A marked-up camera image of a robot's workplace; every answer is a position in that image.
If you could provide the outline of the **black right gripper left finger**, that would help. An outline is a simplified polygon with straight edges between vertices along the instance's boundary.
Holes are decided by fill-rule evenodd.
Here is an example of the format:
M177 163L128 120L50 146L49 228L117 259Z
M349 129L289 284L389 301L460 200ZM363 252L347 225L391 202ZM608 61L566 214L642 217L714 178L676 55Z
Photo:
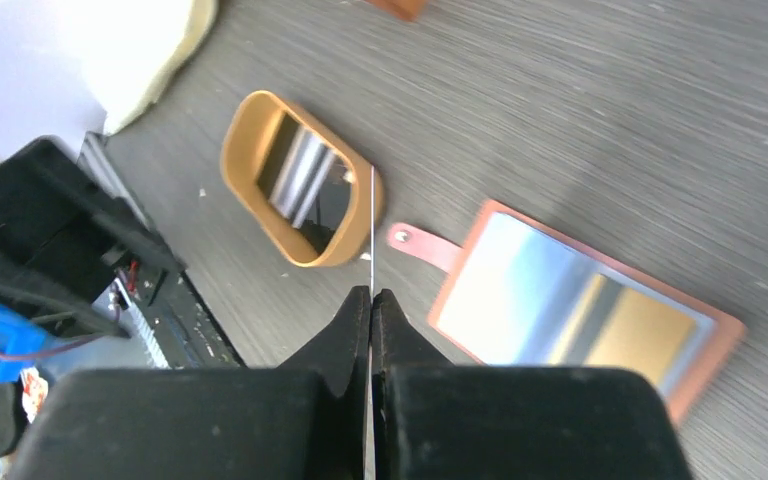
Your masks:
M83 370L60 379L13 479L361 479L369 289L273 368Z

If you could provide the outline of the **tan leather card holder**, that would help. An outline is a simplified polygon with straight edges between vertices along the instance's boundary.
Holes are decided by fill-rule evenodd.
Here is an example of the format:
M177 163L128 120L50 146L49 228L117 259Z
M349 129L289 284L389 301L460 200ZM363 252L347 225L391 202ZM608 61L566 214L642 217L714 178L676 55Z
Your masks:
M428 322L474 360L631 370L674 422L746 332L734 316L495 200L462 244L407 223L387 240L445 272Z

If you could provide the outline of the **yellow oval tray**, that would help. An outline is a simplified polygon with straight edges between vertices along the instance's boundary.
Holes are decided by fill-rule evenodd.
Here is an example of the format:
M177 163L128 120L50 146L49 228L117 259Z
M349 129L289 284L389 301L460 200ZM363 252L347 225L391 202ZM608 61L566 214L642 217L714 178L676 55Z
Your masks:
M301 106L258 90L220 155L228 189L292 264L334 267L367 247L385 208L375 166Z

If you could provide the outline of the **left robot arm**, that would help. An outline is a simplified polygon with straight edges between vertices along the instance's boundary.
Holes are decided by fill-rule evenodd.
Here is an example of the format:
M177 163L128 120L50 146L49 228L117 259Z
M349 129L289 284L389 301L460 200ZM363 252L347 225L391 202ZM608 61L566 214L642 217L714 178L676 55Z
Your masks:
M51 137L0 163L0 303L57 336L129 337L94 309L131 261L183 264Z

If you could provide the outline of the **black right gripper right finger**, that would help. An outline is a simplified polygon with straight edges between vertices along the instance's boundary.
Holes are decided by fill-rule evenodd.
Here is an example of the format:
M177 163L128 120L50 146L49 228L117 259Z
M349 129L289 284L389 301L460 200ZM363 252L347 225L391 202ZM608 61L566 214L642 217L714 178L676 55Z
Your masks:
M370 340L380 479L692 475L659 394L632 371L456 365L387 289Z

